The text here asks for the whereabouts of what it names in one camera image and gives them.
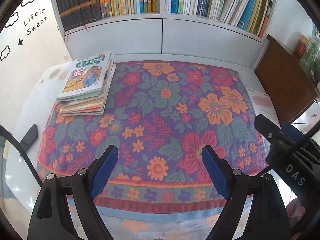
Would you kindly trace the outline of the right hand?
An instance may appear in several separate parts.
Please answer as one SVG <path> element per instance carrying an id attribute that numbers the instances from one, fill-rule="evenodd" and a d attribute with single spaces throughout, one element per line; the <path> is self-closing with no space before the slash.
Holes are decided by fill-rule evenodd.
<path id="1" fill-rule="evenodd" d="M 294 227 L 304 216 L 305 209 L 298 198 L 295 198 L 286 206 L 287 216 L 289 218 L 290 228 Z"/>

